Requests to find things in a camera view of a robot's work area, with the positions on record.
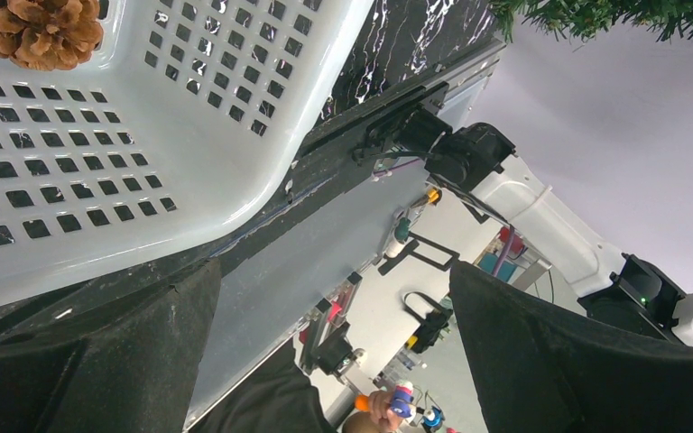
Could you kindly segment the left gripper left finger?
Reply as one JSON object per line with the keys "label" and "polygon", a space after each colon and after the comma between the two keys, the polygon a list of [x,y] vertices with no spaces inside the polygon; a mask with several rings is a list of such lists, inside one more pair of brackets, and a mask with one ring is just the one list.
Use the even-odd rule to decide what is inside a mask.
{"label": "left gripper left finger", "polygon": [[0,432],[181,431],[220,286],[206,260],[0,342]]}

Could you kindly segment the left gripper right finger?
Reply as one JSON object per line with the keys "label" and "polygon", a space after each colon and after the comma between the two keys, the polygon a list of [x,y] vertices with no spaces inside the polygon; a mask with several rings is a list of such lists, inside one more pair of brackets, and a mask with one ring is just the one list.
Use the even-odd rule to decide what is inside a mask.
{"label": "left gripper right finger", "polygon": [[637,335],[456,262],[449,293],[491,432],[693,432],[693,347]]}

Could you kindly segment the small green christmas tree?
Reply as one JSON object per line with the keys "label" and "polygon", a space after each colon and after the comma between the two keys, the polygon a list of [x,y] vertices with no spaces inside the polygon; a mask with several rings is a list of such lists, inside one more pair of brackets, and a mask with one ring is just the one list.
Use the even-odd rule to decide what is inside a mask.
{"label": "small green christmas tree", "polygon": [[693,40],[693,1],[682,0],[506,0],[489,1],[488,11],[507,42],[518,24],[556,40],[594,39],[617,24],[642,27],[657,42],[672,38]]}

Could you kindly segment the white plastic basket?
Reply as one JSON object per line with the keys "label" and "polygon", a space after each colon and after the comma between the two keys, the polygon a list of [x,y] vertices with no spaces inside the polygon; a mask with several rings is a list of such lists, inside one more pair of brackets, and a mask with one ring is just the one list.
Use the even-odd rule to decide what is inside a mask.
{"label": "white plastic basket", "polygon": [[282,182],[369,1],[110,1],[90,61],[0,60],[0,306],[216,240]]}

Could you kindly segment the brown pine cone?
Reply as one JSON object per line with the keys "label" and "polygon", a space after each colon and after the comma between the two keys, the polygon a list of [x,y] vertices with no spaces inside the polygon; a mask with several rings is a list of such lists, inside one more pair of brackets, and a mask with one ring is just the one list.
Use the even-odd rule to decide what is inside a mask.
{"label": "brown pine cone", "polygon": [[72,70],[104,37],[93,0],[0,1],[0,59],[23,69]]}

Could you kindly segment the aluminium frame rail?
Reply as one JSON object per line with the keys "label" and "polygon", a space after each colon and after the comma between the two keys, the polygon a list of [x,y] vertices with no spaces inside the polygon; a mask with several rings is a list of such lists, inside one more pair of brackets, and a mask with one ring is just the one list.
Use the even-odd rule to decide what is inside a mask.
{"label": "aluminium frame rail", "polygon": [[474,103],[485,89],[501,59],[506,43],[497,38],[467,47],[434,74],[431,86],[447,89],[439,102],[437,116],[454,131],[471,125],[468,120]]}

